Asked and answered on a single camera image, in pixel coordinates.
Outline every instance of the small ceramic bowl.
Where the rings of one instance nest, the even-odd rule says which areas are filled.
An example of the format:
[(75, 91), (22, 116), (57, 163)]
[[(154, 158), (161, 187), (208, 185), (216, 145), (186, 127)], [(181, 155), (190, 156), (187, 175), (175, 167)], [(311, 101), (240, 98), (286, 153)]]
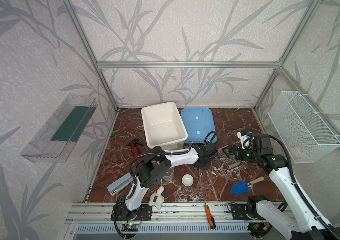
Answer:
[(190, 174), (185, 174), (182, 177), (182, 183), (183, 185), (189, 187), (194, 183), (194, 179), (192, 178)]

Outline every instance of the blue plastic lid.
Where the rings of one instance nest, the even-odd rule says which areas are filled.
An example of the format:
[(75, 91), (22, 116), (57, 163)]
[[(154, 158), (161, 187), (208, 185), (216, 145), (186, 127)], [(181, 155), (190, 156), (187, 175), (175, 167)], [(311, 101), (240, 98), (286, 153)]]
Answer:
[[(188, 138), (185, 143), (189, 144), (202, 143), (206, 135), (215, 131), (214, 119), (212, 117), (212, 112), (208, 108), (184, 108), (182, 109), (182, 121), (184, 127), (186, 128)], [(217, 137), (212, 140), (213, 143), (217, 141)]]

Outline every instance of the screwdriver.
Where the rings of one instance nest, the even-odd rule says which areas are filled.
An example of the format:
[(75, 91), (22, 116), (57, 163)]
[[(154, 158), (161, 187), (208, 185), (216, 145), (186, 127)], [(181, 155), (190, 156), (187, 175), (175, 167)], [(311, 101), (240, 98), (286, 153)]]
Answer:
[(200, 179), (200, 182), (201, 182), (201, 195), (202, 195), (203, 202), (204, 202), (204, 209), (206, 210), (206, 214), (207, 214), (207, 220), (209, 221), (210, 228), (215, 229), (216, 226), (215, 226), (214, 217), (211, 215), (210, 208), (209, 206), (207, 206), (206, 201), (204, 200), (204, 197), (203, 197), (203, 184), (202, 184), (201, 179)]

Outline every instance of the green mat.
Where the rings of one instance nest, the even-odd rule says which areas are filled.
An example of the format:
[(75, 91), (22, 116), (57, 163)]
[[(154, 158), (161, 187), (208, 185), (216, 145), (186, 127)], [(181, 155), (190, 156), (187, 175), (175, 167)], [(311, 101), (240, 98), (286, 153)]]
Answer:
[(51, 141), (77, 142), (96, 108), (77, 106), (55, 132)]

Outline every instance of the wall-mounted clear bin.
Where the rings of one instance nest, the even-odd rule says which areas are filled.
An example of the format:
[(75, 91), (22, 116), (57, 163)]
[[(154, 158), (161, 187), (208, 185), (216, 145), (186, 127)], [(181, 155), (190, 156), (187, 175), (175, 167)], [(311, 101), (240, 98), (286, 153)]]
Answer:
[(282, 91), (268, 115), (295, 163), (316, 162), (340, 146), (338, 137), (297, 91)]
[(97, 106), (94, 97), (67, 95), (21, 156), (32, 162), (65, 162)]

